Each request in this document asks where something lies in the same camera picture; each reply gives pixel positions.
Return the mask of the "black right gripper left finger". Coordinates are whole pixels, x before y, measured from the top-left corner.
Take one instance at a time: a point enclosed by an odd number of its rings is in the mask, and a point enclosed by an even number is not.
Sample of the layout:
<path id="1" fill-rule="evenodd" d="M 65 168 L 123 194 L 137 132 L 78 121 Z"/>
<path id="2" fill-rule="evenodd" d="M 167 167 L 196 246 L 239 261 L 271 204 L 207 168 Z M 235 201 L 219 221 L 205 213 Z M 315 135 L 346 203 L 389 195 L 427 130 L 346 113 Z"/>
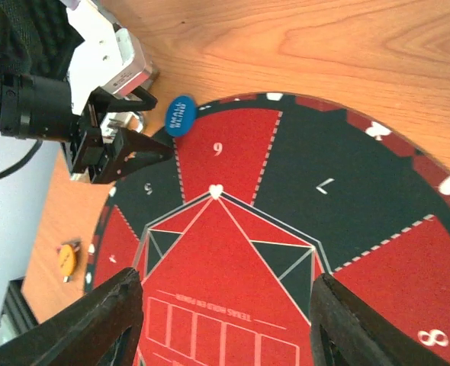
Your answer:
<path id="1" fill-rule="evenodd" d="M 132 365 L 143 325 L 136 269 L 93 291 L 0 346 L 0 365 Z"/>

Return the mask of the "blue small blind button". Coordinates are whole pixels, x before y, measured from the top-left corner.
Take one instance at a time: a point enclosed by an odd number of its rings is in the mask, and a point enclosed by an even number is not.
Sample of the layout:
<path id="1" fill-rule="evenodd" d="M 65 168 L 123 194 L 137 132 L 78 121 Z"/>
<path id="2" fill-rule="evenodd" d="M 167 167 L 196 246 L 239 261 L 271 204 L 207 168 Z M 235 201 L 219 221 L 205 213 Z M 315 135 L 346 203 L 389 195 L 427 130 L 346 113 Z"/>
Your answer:
<path id="1" fill-rule="evenodd" d="M 197 116 L 197 106 L 189 95 L 179 95 L 169 105 L 166 118 L 166 132 L 173 137 L 184 136 L 189 132 Z"/>

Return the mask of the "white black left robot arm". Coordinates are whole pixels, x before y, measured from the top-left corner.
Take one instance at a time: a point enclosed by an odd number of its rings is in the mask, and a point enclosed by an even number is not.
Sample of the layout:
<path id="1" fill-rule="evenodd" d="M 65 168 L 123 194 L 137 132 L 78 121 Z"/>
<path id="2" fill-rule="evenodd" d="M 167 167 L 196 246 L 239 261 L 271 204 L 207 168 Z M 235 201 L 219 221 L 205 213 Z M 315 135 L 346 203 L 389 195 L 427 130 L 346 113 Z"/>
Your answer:
<path id="1" fill-rule="evenodd" d="M 75 180 L 105 185 L 144 167 L 171 159 L 173 148 L 113 120 L 113 140 L 103 137 L 102 125 L 110 114 L 148 111 L 156 99 L 118 99 L 97 88 L 80 112 L 73 112 L 69 83 L 32 75 L 0 73 L 0 134 L 34 139 L 29 153 L 0 179 L 24 166 L 44 140 L 61 144 L 66 165 Z"/>

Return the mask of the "yellow big blind button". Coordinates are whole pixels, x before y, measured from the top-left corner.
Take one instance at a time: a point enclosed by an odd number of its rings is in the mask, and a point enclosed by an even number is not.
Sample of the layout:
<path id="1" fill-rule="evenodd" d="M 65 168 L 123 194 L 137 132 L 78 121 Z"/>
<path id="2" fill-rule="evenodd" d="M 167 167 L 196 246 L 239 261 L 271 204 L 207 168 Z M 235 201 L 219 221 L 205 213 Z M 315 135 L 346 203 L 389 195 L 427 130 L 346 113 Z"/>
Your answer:
<path id="1" fill-rule="evenodd" d="M 70 244 L 62 245 L 58 252 L 58 267 L 61 274 L 71 276 L 77 265 L 76 250 Z"/>

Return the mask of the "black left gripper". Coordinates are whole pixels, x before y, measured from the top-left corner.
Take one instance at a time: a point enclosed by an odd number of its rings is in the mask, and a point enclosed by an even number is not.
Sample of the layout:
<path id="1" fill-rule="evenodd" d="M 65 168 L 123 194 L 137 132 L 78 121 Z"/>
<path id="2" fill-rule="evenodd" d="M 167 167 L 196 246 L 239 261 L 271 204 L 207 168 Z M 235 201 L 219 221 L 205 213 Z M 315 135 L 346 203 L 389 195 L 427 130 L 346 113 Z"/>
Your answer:
<path id="1" fill-rule="evenodd" d="M 157 98 L 139 86 L 117 98 L 98 88 L 81 114 L 72 112 L 68 82 L 32 75 L 0 75 L 0 134 L 36 143 L 17 163 L 0 172 L 5 178 L 24 167 L 44 140 L 62 144 L 73 179 L 102 185 L 174 156 L 172 137 L 164 128 L 153 136 L 119 128 L 112 143 L 100 129 L 104 113 L 151 111 Z"/>

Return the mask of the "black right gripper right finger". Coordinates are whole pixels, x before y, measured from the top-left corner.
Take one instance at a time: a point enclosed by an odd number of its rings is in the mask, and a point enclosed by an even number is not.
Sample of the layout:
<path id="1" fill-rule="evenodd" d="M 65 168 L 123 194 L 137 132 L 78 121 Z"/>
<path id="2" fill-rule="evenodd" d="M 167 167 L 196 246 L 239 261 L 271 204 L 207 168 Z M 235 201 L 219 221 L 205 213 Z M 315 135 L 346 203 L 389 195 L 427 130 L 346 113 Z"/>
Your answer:
<path id="1" fill-rule="evenodd" d="M 448 365 L 389 323 L 330 274 L 314 282 L 310 347 L 315 365 Z"/>

